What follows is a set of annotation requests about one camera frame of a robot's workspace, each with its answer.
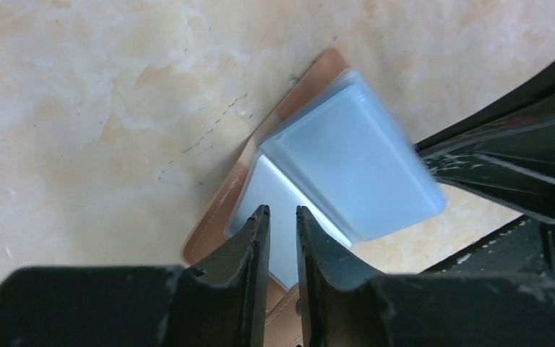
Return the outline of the brown leather card holder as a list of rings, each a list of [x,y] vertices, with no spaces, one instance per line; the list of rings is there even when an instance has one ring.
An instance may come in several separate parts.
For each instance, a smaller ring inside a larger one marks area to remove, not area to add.
[[[211,253],[258,205],[271,213],[264,344],[299,346],[298,206],[351,248],[433,218],[446,200],[377,94],[329,48],[245,141],[183,258]]]

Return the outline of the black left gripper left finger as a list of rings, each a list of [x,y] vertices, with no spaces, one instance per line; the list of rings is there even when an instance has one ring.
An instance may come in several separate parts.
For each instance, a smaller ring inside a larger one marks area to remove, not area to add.
[[[24,267],[0,284],[0,346],[260,346],[270,209],[199,262]]]

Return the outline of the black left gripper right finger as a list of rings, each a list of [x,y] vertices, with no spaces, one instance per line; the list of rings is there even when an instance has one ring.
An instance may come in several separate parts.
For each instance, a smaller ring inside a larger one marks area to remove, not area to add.
[[[296,210],[305,346],[555,346],[555,280],[383,273]]]

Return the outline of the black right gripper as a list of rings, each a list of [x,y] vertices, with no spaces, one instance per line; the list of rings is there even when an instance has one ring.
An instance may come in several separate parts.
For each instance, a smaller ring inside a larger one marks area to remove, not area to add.
[[[427,268],[428,273],[555,278],[555,61],[416,149],[439,182],[524,214]]]

